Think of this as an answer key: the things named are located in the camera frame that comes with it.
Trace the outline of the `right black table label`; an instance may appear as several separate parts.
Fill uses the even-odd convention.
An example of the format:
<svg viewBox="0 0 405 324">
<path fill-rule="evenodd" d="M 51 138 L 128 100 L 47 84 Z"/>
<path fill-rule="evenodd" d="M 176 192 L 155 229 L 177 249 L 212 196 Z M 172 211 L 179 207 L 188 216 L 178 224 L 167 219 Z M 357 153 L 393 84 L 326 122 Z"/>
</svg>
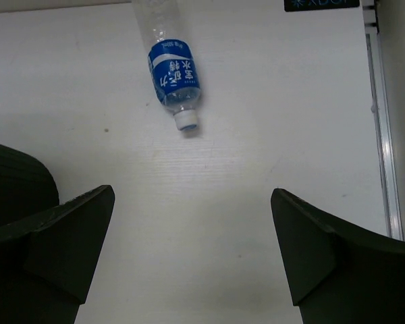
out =
<svg viewBox="0 0 405 324">
<path fill-rule="evenodd" d="M 359 0 L 284 0 L 285 12 L 346 9 L 360 6 Z"/>
</svg>

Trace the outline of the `blue label clear bottle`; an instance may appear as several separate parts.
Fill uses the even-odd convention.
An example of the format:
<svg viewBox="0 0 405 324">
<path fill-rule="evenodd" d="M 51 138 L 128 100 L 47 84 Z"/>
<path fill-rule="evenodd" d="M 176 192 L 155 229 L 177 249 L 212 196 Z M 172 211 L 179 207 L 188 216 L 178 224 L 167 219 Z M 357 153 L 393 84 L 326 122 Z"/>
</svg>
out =
<svg viewBox="0 0 405 324">
<path fill-rule="evenodd" d="M 177 1 L 133 1 L 158 101 L 181 132 L 198 127 L 198 72 Z"/>
</svg>

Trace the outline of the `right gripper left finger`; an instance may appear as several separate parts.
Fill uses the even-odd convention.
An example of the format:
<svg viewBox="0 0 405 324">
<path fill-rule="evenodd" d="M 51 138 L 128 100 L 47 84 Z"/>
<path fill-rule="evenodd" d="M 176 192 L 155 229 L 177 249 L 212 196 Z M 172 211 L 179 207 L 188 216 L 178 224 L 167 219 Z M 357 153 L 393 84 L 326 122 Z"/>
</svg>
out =
<svg viewBox="0 0 405 324">
<path fill-rule="evenodd" d="M 0 323 L 74 323 L 114 203 L 113 188 L 102 185 L 0 226 Z"/>
</svg>

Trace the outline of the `black ribbed plastic bin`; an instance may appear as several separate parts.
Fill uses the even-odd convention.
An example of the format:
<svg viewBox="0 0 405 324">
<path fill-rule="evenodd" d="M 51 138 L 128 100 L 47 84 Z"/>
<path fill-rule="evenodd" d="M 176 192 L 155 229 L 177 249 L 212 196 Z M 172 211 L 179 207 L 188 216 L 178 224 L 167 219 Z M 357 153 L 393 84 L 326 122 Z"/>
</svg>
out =
<svg viewBox="0 0 405 324">
<path fill-rule="evenodd" d="M 0 227 L 58 204 L 49 170 L 34 157 L 0 144 Z"/>
</svg>

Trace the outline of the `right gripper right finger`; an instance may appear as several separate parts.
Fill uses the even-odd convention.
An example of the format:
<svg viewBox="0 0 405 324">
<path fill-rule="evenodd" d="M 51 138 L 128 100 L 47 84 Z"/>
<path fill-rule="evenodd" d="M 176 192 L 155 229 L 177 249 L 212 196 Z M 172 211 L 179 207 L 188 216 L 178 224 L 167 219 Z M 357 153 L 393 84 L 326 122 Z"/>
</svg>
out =
<svg viewBox="0 0 405 324">
<path fill-rule="evenodd" d="M 405 323 L 405 242 L 281 188 L 273 191 L 271 209 L 292 302 L 304 323 Z"/>
</svg>

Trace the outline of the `aluminium rail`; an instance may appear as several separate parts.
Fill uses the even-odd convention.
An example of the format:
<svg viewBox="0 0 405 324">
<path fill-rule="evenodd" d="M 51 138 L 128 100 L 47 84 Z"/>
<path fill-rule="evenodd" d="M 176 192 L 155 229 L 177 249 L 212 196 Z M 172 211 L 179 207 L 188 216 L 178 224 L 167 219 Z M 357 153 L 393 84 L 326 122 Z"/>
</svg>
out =
<svg viewBox="0 0 405 324">
<path fill-rule="evenodd" d="M 392 145 L 392 132 L 383 69 L 383 54 L 377 17 L 376 1 L 361 1 L 367 43 L 367 57 L 373 104 L 371 111 L 375 120 L 379 168 L 383 191 L 383 204 L 389 237 L 403 241 L 398 184 Z"/>
</svg>

